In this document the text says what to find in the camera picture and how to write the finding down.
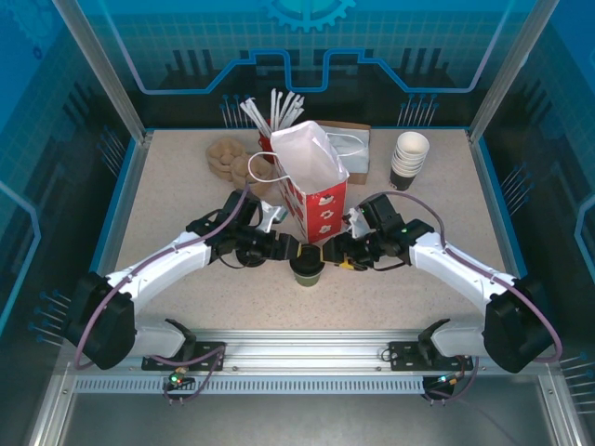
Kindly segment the red white paper gift bag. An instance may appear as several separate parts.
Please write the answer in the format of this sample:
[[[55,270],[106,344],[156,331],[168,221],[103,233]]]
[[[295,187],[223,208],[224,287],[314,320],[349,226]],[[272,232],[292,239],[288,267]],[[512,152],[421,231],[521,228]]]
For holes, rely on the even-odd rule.
[[[308,243],[341,232],[350,171],[344,162],[369,160],[369,139],[348,129],[306,121],[270,136],[272,183]]]

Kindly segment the stack of paper cups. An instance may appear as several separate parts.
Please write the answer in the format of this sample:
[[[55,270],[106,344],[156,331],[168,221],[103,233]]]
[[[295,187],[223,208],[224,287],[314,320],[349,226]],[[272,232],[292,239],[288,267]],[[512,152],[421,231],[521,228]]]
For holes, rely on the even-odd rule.
[[[391,158],[390,184],[398,191],[407,190],[420,172],[430,150],[430,142],[414,131],[402,133]]]

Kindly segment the white paper napkins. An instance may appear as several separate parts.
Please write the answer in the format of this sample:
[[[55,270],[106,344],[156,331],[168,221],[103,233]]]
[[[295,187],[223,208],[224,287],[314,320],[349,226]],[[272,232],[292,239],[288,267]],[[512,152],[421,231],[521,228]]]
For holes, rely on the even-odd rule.
[[[366,174],[369,168],[370,131],[323,126],[332,146],[350,174]]]

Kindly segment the stack of pulp cup carriers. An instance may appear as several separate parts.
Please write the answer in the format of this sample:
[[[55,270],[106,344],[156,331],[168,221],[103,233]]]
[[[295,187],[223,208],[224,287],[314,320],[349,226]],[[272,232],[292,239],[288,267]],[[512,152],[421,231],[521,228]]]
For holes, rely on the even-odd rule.
[[[205,157],[209,170],[217,177],[231,182],[236,189],[243,189],[248,183],[250,190],[262,197],[271,187],[264,180],[273,179],[273,166],[262,156],[257,156],[248,163],[251,154],[245,151],[245,145],[234,138],[221,138],[211,144]]]

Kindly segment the brown cardboard napkin box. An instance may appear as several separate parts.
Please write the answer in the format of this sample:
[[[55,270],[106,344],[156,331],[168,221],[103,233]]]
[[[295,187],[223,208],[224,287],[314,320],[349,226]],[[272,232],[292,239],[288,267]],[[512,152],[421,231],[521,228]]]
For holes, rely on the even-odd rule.
[[[340,122],[340,121],[325,121],[325,120],[318,120],[317,124],[323,128],[323,126],[330,126],[335,128],[349,128],[349,129],[362,129],[362,130],[369,130],[371,132],[370,125],[363,125],[363,124],[355,124],[355,123],[348,123],[348,122]],[[348,182],[353,185],[364,185],[368,178],[368,172],[366,174],[350,174]]]

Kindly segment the blue table side border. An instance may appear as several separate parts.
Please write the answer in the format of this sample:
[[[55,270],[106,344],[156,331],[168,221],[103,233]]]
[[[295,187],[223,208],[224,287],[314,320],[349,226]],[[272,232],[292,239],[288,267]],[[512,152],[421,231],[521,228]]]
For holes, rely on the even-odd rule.
[[[127,217],[124,217],[124,214],[129,212],[131,208],[131,206],[126,207],[124,205],[124,199],[129,193],[129,187],[126,185],[126,182],[129,178],[130,168],[136,161],[137,152],[138,143],[132,138],[126,149],[121,172],[112,192],[112,198],[101,227],[89,269],[77,281],[72,298],[75,298],[80,288],[79,283],[89,275],[109,272],[116,264],[126,231]]]
[[[525,277],[528,274],[526,263],[487,145],[480,138],[470,148],[505,270],[516,277]]]

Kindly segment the grey metal lower shelf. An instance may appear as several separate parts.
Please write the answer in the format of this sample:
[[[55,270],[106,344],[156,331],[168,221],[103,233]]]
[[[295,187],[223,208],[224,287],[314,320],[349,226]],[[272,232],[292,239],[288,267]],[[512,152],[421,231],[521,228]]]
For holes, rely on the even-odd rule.
[[[480,377],[459,400],[415,395],[79,393],[55,376],[5,446],[595,446],[562,377]]]

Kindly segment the aluminium front rail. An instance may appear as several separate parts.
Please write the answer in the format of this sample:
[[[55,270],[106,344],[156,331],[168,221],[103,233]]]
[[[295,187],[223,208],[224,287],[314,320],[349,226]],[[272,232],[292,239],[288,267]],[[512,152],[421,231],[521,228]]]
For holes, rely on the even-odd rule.
[[[486,359],[479,332],[468,334],[464,346],[441,353],[445,357]],[[167,361],[186,343],[224,342],[222,374],[246,375],[436,375],[440,372],[394,372],[390,368],[389,343],[419,341],[432,343],[427,333],[416,330],[198,330],[176,328],[167,322],[140,327],[133,347],[115,341],[108,346],[101,370],[122,372],[141,369],[144,357],[178,367],[192,361]]]

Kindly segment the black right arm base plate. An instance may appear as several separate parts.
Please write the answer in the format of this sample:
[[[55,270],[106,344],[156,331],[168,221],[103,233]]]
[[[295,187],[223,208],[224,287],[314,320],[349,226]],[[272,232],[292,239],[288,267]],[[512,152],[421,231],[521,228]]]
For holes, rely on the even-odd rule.
[[[389,354],[390,368],[394,372],[467,372],[474,369],[471,357],[445,357],[432,343],[390,342]]]

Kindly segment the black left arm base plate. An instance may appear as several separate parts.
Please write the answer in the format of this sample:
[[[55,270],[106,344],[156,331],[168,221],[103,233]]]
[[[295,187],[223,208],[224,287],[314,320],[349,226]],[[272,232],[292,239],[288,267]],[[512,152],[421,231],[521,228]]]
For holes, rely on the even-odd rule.
[[[217,361],[217,350],[219,349],[221,356],[224,356],[226,346],[227,344],[224,342],[196,341],[194,344],[186,343],[175,356],[166,358],[166,360],[173,361],[176,364],[192,361],[192,364],[188,365],[189,370],[192,372],[208,372],[214,364],[216,364],[215,370],[221,371],[223,359]],[[151,372],[172,372],[175,366],[157,361],[152,357],[144,357],[141,362],[141,369]]]

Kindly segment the aluminium frame post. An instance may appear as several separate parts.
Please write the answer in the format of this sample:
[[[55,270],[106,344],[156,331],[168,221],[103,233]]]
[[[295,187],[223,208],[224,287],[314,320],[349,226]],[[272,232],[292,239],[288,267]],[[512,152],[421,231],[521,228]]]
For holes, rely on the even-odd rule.
[[[469,127],[469,143],[478,145],[560,0],[535,0],[516,40]]]
[[[73,39],[96,75],[130,136],[146,145],[147,130],[106,52],[76,0],[52,0]]]

